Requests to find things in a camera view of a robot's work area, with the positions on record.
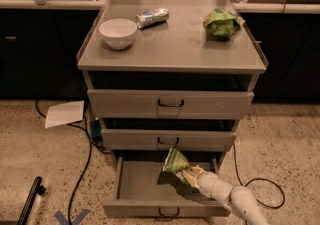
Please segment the speckled floor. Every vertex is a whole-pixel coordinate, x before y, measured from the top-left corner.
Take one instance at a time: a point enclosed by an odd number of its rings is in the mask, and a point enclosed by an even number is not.
[[[40,110],[61,101],[40,101]],[[47,192],[37,196],[29,224],[64,224],[71,193],[87,160],[85,134],[68,126],[44,129],[34,101],[0,101],[0,221],[17,220],[36,176]],[[262,209],[270,224],[316,225],[320,219],[320,105],[255,104],[240,122],[236,140],[239,173],[244,183],[255,177],[281,185],[286,203],[279,210]],[[234,185],[233,150],[220,176]],[[81,224],[159,224],[154,219],[107,218],[102,203],[112,199],[115,172],[110,156],[93,149],[92,160],[75,195],[72,219],[87,209]],[[262,201],[277,205],[281,195],[265,182],[250,188]],[[227,218],[176,219],[165,224],[244,224]]]

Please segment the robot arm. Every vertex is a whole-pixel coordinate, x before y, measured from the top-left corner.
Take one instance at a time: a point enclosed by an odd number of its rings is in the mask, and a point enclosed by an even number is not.
[[[182,170],[183,177],[200,193],[218,201],[225,209],[246,220],[250,225],[270,225],[263,216],[252,192],[243,186],[233,187],[213,172],[206,172],[200,167],[192,171]]]

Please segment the paper sheet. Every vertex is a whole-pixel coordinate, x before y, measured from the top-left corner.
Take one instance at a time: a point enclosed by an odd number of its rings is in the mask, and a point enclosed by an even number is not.
[[[65,125],[83,119],[84,101],[74,101],[49,108],[45,128]]]

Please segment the power cord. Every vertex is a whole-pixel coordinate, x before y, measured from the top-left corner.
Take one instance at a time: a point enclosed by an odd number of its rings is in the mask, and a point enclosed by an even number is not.
[[[39,100],[36,100],[35,102],[35,108],[37,110],[37,112],[39,113],[40,116],[46,118],[46,116],[39,110],[39,107],[38,107],[38,102]],[[82,178],[85,174],[85,172],[87,171],[88,169],[88,166],[90,164],[90,161],[91,161],[91,156],[92,156],[92,146],[95,146],[101,153],[103,154],[110,154],[109,152],[106,152],[105,150],[105,147],[103,146],[100,146],[98,144],[96,144],[95,142],[92,141],[91,137],[90,137],[90,134],[88,132],[88,127],[87,127],[87,118],[85,117],[85,115],[83,115],[83,119],[84,119],[84,128],[81,127],[81,126],[78,126],[78,125],[74,125],[74,124],[67,124],[67,126],[71,126],[71,127],[75,127],[75,128],[78,128],[78,129],[81,129],[82,131],[84,131],[86,133],[86,136],[89,140],[89,154],[88,154],[88,158],[87,158],[87,162],[85,164],[85,167],[83,168],[82,172],[81,172],[81,175],[77,181],[77,184],[76,186],[74,187],[73,189],[73,192],[72,192],[72,195],[70,197],[70,201],[69,201],[69,205],[68,205],[68,225],[72,225],[72,221],[71,221],[71,207],[72,207],[72,203],[73,203],[73,199],[74,199],[74,196],[79,188],[79,185],[82,181]]]
[[[237,178],[238,178],[241,186],[247,187],[247,186],[248,186],[250,183],[252,183],[253,181],[267,181],[267,182],[270,182],[271,184],[275,185],[275,186],[279,189],[279,191],[280,191],[280,193],[281,193],[281,195],[282,195],[282,199],[283,199],[283,200],[282,200],[282,203],[281,203],[280,205],[277,205],[277,206],[270,206],[270,205],[267,205],[267,204],[261,202],[261,201],[258,200],[258,199],[257,199],[257,201],[258,201],[258,203],[261,204],[263,207],[268,208],[268,209],[275,210],[275,209],[281,208],[281,207],[284,205],[285,199],[286,199],[286,198],[285,198],[284,191],[281,189],[281,187],[280,187],[277,183],[275,183],[275,182],[273,182],[273,181],[271,181],[271,180],[269,180],[269,179],[265,179],[265,178],[254,178],[254,179],[250,180],[249,182],[247,182],[247,183],[244,185],[244,184],[242,183],[241,179],[240,179],[240,176],[239,176],[238,165],[237,165],[237,156],[236,156],[236,146],[235,146],[234,143],[233,143],[233,155],[234,155],[234,164],[235,164],[236,175],[237,175]]]

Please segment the drawer unit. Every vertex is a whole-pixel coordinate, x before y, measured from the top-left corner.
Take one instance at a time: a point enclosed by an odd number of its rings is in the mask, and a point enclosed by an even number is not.
[[[97,117],[181,119],[241,119],[252,99],[252,92],[200,91],[88,91]]]
[[[97,28],[105,20],[134,20],[142,8],[163,4],[171,11],[169,20],[138,30],[130,48],[116,52],[100,45]],[[230,214],[162,172],[169,148],[176,146],[191,164],[218,173],[266,69],[245,29],[230,41],[206,36],[199,18],[217,4],[108,0],[97,17],[79,52],[78,67],[88,86],[92,117],[99,120],[114,160],[114,197],[103,204],[107,216],[167,220]],[[233,11],[228,0],[225,6]]]

